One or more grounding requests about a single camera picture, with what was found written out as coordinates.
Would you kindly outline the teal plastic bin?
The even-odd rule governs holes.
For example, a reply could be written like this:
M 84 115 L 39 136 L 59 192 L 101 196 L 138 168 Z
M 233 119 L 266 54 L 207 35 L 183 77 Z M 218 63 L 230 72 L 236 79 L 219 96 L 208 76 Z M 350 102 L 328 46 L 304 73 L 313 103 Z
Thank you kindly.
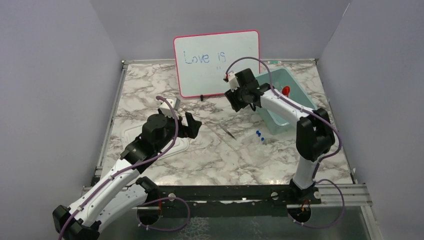
M 317 109 L 316 104 L 313 103 L 312 99 L 306 93 L 304 88 L 299 84 L 299 82 L 294 78 L 292 73 L 287 68 L 280 67 L 272 69 L 270 72 L 272 76 L 272 85 L 277 91 L 282 93 L 283 88 L 289 87 L 290 91 L 288 93 L 288 98 L 290 100 L 293 100 L 305 107 L 312 108 L 314 110 Z M 281 118 L 279 115 L 272 111 L 259 107 L 256 108 L 256 111 L 264 121 L 271 135 L 278 135 L 292 128 L 292 126 L 285 119 Z

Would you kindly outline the red plastic funnel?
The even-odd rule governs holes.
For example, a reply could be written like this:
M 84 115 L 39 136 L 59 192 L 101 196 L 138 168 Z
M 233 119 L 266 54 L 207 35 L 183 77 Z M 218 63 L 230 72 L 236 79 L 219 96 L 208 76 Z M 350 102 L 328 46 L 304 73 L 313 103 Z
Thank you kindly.
M 285 97 L 289 97 L 290 96 L 290 91 L 291 91 L 291 88 L 288 86 L 288 85 L 286 85 L 286 86 L 284 86 L 283 88 L 282 88 L 282 90 L 281 90 L 281 93 L 285 96 Z

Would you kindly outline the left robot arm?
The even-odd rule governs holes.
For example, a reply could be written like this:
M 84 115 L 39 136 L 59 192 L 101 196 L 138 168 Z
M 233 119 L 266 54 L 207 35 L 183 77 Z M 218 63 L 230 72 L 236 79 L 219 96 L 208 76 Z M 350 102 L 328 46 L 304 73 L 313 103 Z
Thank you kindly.
M 140 175 L 175 144 L 178 138 L 195 139 L 202 122 L 191 113 L 173 118 L 162 112 L 149 116 L 141 134 L 128 144 L 115 165 L 87 193 L 52 213 L 61 240 L 97 240 L 117 218 L 137 205 L 157 200 L 157 185 Z

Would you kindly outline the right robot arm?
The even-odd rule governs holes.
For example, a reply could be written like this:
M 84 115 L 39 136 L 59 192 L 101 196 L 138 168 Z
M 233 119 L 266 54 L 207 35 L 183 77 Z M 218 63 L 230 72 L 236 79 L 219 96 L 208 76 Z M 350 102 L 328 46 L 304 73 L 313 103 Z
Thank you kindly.
M 224 95 L 235 112 L 247 106 L 253 110 L 263 108 L 295 128 L 300 159 L 287 196 L 296 204 L 302 203 L 315 186 L 319 157 L 328 153 L 336 141 L 327 111 L 301 105 L 277 92 L 270 83 L 259 84 L 249 68 L 237 73 L 226 72 L 223 80 L 229 84 Z

